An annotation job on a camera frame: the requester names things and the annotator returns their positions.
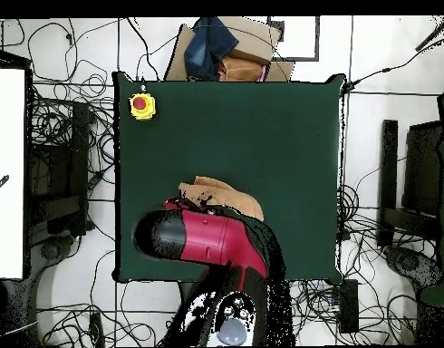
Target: cardboard box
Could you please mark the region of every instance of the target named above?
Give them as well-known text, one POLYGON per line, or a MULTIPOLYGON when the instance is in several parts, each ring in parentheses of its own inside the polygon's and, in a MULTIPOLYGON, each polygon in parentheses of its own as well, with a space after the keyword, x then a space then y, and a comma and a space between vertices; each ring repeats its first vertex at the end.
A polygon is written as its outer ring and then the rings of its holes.
MULTIPOLYGON (((220 16, 219 19, 239 41, 230 53, 230 57, 248 60, 260 65, 270 64, 274 52, 270 42, 272 41, 272 45, 276 46, 280 31, 245 17, 220 16)), ((194 36, 195 33, 186 25, 183 24, 180 27, 174 53, 164 77, 165 81, 185 82, 187 80, 184 53, 194 36)), ((293 65, 294 63, 289 62, 273 62, 265 81, 286 82, 286 77, 289 79, 291 76, 293 65)))
POLYGON ((245 17, 219 16, 218 19, 239 41, 230 57, 261 65, 270 63, 275 52, 272 45, 276 47, 280 38, 278 29, 245 17))

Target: black cable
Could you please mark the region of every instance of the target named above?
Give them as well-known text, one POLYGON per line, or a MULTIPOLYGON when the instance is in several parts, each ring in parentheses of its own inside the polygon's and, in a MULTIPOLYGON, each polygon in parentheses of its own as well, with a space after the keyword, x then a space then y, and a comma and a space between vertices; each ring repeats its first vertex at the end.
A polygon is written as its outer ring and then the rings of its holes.
POLYGON ((443 37, 442 39, 437 40, 437 41, 434 42, 434 43, 431 43, 430 45, 427 45, 425 48, 423 48, 422 50, 420 50, 420 51, 418 51, 417 53, 415 53, 415 54, 414 54, 414 55, 413 55, 413 56, 412 56, 412 57, 411 57, 406 63, 404 63, 404 64, 397 65, 397 66, 394 66, 394 67, 383 68, 383 69, 381 69, 381 70, 379 70, 379 71, 373 72, 373 73, 371 73, 371 74, 369 74, 369 75, 367 75, 367 76, 365 76, 365 77, 362 77, 362 78, 359 79, 359 80, 356 80, 356 81, 354 81, 354 82, 350 82, 350 83, 348 83, 348 84, 347 84, 347 92, 353 90, 354 87, 355 87, 357 84, 359 84, 360 82, 362 82, 363 80, 366 80, 366 79, 368 79, 368 78, 370 78, 370 77, 372 77, 372 76, 374 76, 374 75, 376 75, 376 74, 378 74, 378 73, 388 73, 389 71, 393 71, 393 70, 397 70, 397 69, 400 69, 400 68, 402 68, 402 67, 405 67, 406 65, 408 65, 409 63, 411 63, 411 62, 412 62, 417 56, 419 56, 419 54, 421 54, 421 53, 427 51, 429 48, 432 48, 432 47, 434 47, 435 45, 440 46, 440 45, 442 45, 442 44, 444 44, 444 37, 443 37))
MULTIPOLYGON (((407 159, 407 156, 404 156, 403 158, 397 159, 396 161, 398 162, 398 161, 402 161, 402 160, 405 160, 405 159, 407 159)), ((357 187, 355 188, 355 190, 356 190, 356 191, 359 190, 359 186, 361 185, 361 182, 362 182, 365 178, 367 178, 368 176, 370 176, 371 174, 375 173, 377 170, 381 169, 381 168, 383 167, 383 165, 381 165, 381 166, 378 167, 377 169, 373 170, 372 172, 369 172, 367 175, 363 176, 363 177, 359 180, 359 182, 357 183, 357 187)))
POLYGON ((21 21, 19 19, 15 19, 15 20, 17 21, 17 23, 19 24, 19 27, 21 28, 21 32, 23 33, 23 37, 19 43, 11 43, 11 44, 3 44, 3 45, 0 44, 0 48, 2 50, 4 50, 4 48, 6 48, 6 47, 14 47, 17 45, 21 45, 25 40, 25 31, 24 31, 23 26, 21 25, 21 21))
POLYGON ((141 39, 141 41, 145 44, 145 49, 146 49, 146 61, 148 63, 148 65, 152 68, 152 70, 154 71, 154 73, 156 74, 156 79, 160 82, 160 78, 158 75, 158 71, 156 71, 156 68, 154 68, 154 66, 150 63, 150 54, 148 51, 148 44, 146 43, 146 40, 143 38, 143 36, 140 34, 140 32, 137 30, 137 28, 135 28, 135 25, 133 25, 133 23, 130 21, 130 18, 127 17, 127 21, 129 22, 131 29, 133 29, 133 31, 135 32, 135 34, 137 34, 137 36, 141 39))
POLYGON ((392 299, 390 299, 390 301, 388 302, 388 305, 387 305, 387 308, 386 308, 387 317, 388 317, 388 319, 390 319, 389 322, 388 322, 388 326, 390 327, 390 332, 391 332, 392 337, 394 338, 394 340, 396 341, 396 343, 399 344, 399 345, 404 344, 404 343, 401 342, 401 341, 396 337, 396 335, 395 335, 395 333, 394 333, 393 325, 392 325, 392 322, 391 322, 390 306, 391 306, 391 303, 392 303, 394 300, 399 299, 399 298, 401 298, 401 297, 405 297, 406 299, 410 299, 410 300, 411 300, 412 302, 414 302, 415 304, 417 303, 417 300, 416 300, 415 298, 413 298, 412 296, 409 296, 409 295, 404 295, 404 294, 396 295, 396 296, 394 296, 392 299))
MULTIPOLYGON (((144 40, 143 37, 140 35, 140 33, 134 28, 134 26, 133 26, 133 24, 131 23, 131 21, 129 20, 129 18, 128 18, 128 21, 129 21, 130 26, 134 29, 135 33, 136 33, 136 34, 140 37, 140 39, 145 43, 145 48, 146 48, 146 53, 143 54, 143 55, 139 58, 139 61, 138 61, 138 64, 137 64, 137 71, 136 71, 136 73, 135 73, 135 79, 136 79, 136 80, 139 79, 139 68, 140 68, 141 59, 142 59, 143 57, 146 56, 146 57, 147 57, 147 62, 148 62, 148 64, 149 64, 150 67, 154 70, 154 72, 156 73, 156 77, 157 77, 157 79, 159 80, 158 73, 157 73, 156 69, 150 64, 150 62, 149 62, 149 58, 150 58, 150 56, 151 56, 152 54, 154 54, 154 53, 156 53, 157 51, 161 50, 161 49, 164 48, 167 44, 169 44, 170 42, 172 42, 173 40, 175 40, 176 38, 178 38, 179 35, 177 34, 177 35, 171 37, 171 38, 168 39, 163 45, 161 45, 159 48, 157 48, 156 50, 154 50, 152 53, 148 53, 148 45, 146 44, 145 40, 144 40)), ((232 29, 232 30, 234 30, 234 31, 239 31, 239 32, 244 33, 244 34, 250 34, 250 35, 254 36, 255 38, 261 40, 262 42, 264 42, 264 43, 270 45, 270 46, 272 47, 272 49, 274 50, 274 52, 277 53, 278 56, 279 56, 284 62, 286 62, 286 59, 285 59, 284 57, 282 57, 282 55, 280 55, 280 53, 279 53, 279 52, 276 50, 276 48, 272 45, 272 36, 270 36, 270 38, 271 38, 271 42, 269 43, 267 40, 264 40, 263 38, 261 38, 261 37, 255 35, 255 34, 252 34, 252 33, 248 32, 248 31, 244 31, 244 30, 237 29, 237 28, 234 28, 234 27, 230 27, 230 26, 225 26, 225 25, 199 25, 199 26, 196 26, 195 28, 204 28, 204 27, 208 28, 208 27, 213 27, 213 26, 214 26, 214 27, 226 27, 227 29, 232 29)), ((285 73, 285 71, 283 70, 283 68, 282 68, 280 65, 278 65, 278 68, 280 68, 280 71, 283 73, 284 77, 286 78, 286 81, 289 82, 290 79, 288 78, 288 76, 286 76, 286 73, 285 73)))
POLYGON ((67 68, 67 62, 66 62, 67 78, 66 78, 65 80, 51 79, 51 78, 49 78, 49 77, 43 77, 43 76, 40 76, 40 75, 36 72, 36 70, 35 70, 35 62, 34 62, 34 58, 33 58, 33 56, 32 56, 32 51, 31 51, 31 49, 30 49, 30 42, 31 42, 32 38, 35 36, 35 34, 37 34, 38 32, 42 31, 44 28, 46 28, 46 27, 48 27, 48 26, 50 26, 50 25, 57 25, 57 26, 61 27, 61 28, 66 32, 66 35, 69 35, 69 34, 71 34, 71 33, 69 33, 69 31, 68 31, 63 25, 61 25, 61 24, 59 24, 59 23, 48 23, 48 24, 45 24, 45 25, 43 25, 43 26, 37 28, 37 29, 36 29, 36 30, 30 35, 29 40, 27 41, 27 49, 28 49, 28 51, 29 51, 30 60, 31 60, 31 62, 32 62, 32 68, 33 68, 33 71, 34 71, 34 75, 37 76, 37 77, 39 77, 40 79, 43 79, 43 80, 46 80, 46 81, 50 81, 50 82, 68 82, 68 81, 71 80, 71 78, 72 78, 72 77, 74 76, 74 74, 75 74, 75 71, 77 70, 78 54, 79 54, 79 53, 78 53, 78 50, 77 50, 77 43, 76 43, 76 40, 75 40, 75 33, 74 33, 74 30, 73 30, 72 22, 71 22, 71 19, 68 19, 68 20, 69 20, 69 25, 71 26, 71 32, 72 32, 73 43, 74 43, 74 45, 75 45, 75 65, 74 65, 74 69, 73 69, 72 73, 69 74, 69 69, 67 68))

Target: white board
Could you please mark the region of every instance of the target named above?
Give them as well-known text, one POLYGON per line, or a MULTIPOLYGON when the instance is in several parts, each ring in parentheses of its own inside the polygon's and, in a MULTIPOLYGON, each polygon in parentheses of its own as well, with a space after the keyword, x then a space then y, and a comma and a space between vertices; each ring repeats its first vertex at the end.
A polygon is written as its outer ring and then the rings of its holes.
POLYGON ((0 69, 0 278, 23 275, 24 71, 0 69))

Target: green tabletop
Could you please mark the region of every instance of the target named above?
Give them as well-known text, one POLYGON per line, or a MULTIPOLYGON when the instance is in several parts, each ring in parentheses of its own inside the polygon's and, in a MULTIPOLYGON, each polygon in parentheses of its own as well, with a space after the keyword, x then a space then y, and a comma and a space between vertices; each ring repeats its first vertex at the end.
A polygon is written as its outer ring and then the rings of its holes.
POLYGON ((203 267, 150 260, 131 243, 142 213, 179 193, 195 176, 252 195, 282 248, 287 279, 337 281, 336 190, 342 75, 327 83, 146 82, 159 117, 136 121, 140 92, 113 74, 120 164, 116 275, 196 281, 203 267))

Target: blue cloth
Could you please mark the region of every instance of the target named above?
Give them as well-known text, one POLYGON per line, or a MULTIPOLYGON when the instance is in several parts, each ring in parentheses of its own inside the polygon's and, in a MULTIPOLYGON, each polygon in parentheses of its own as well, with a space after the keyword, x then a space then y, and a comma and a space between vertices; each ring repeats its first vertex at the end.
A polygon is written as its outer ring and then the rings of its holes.
POLYGON ((196 34, 184 54, 187 76, 218 81, 220 61, 239 41, 217 17, 201 17, 193 31, 196 34))

